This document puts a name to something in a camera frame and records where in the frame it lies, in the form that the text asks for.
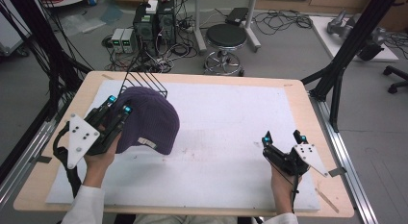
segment baseball cap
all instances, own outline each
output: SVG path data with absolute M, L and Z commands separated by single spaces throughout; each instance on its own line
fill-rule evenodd
M 125 105 L 132 112 L 123 125 L 116 152 L 123 153 L 130 146 L 146 145 L 160 154 L 170 154 L 180 119 L 164 96 L 149 87 L 127 87 L 111 106 L 110 117 L 115 117 Z

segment white mat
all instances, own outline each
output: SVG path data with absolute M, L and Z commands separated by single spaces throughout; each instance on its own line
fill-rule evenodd
M 105 81 L 91 108 L 118 92 L 121 81 Z M 180 117 L 169 156 L 145 146 L 131 147 L 109 168 L 103 183 L 106 204 L 272 210 L 270 165 L 261 138 L 271 131 L 275 146 L 295 144 L 285 90 L 272 87 L 166 84 L 168 101 Z M 79 164 L 83 178 L 86 166 Z M 319 201 L 306 173 L 296 196 L 299 211 L 316 211 Z M 71 203 L 64 169 L 47 203 Z
M 327 33 L 327 23 L 332 21 L 335 17 L 310 16 L 310 18 L 313 20 L 313 28 L 319 34 L 324 47 L 330 56 L 334 58 L 344 42 L 339 35 L 329 35 Z M 385 44 L 381 45 L 381 47 L 384 48 L 384 50 L 377 54 L 370 62 L 396 62 L 398 60 L 398 57 Z M 358 57 L 354 57 L 353 60 L 362 62 Z

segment cap label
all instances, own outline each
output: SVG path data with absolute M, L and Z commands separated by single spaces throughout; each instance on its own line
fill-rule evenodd
M 148 146 L 150 146 L 150 148 L 153 148 L 153 149 L 156 149 L 156 147 L 157 147 L 157 145 L 153 141 L 151 141 L 149 139 L 146 139 L 146 138 L 143 138 L 143 137 L 139 137 L 138 142 L 140 144 L 148 145 Z

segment wooden table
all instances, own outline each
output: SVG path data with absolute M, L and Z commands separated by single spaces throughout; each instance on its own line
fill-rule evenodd
M 62 122 L 58 125 L 58 132 L 69 115 L 77 113 L 84 116 L 96 95 L 99 86 L 105 80 L 123 80 L 123 72 L 93 71 L 81 85 L 78 93 L 67 109 Z M 328 170 L 336 168 L 327 141 L 319 125 L 317 116 L 306 93 L 304 85 L 298 80 L 284 79 L 262 79 L 262 78 L 237 78 L 221 76 L 201 75 L 178 75 L 157 74 L 156 78 L 163 84 L 166 83 L 198 83 L 198 84 L 220 84 L 257 87 L 281 87 L 286 91 L 288 101 L 292 110 L 295 126 L 302 134 L 307 134 L 308 140 L 319 147 L 320 157 Z M 67 211 L 69 205 L 46 204 L 48 192 L 55 180 L 60 162 L 52 154 L 52 143 L 54 134 L 43 151 L 43 156 L 52 158 L 50 163 L 38 162 L 24 187 L 14 201 L 14 208 L 19 211 L 42 211 L 60 212 Z M 300 216 L 316 217 L 351 217 L 354 209 L 344 188 L 340 176 L 335 178 L 324 178 L 316 170 L 311 169 L 315 189 L 319 198 L 321 209 L 317 212 L 297 212 Z M 176 209 L 176 208 L 152 208 L 152 207 L 129 207 L 129 206 L 105 206 L 105 212 L 129 212 L 129 213 L 168 213 L 168 214 L 208 214 L 208 215 L 238 215 L 238 216 L 273 216 L 274 212 L 265 211 L 243 211 L 228 209 Z

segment sleeve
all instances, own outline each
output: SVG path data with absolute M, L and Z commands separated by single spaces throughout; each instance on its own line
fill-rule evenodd
M 104 199 L 101 188 L 81 186 L 62 224 L 101 224 Z
M 265 224 L 297 224 L 297 217 L 291 212 L 282 213 L 267 221 Z

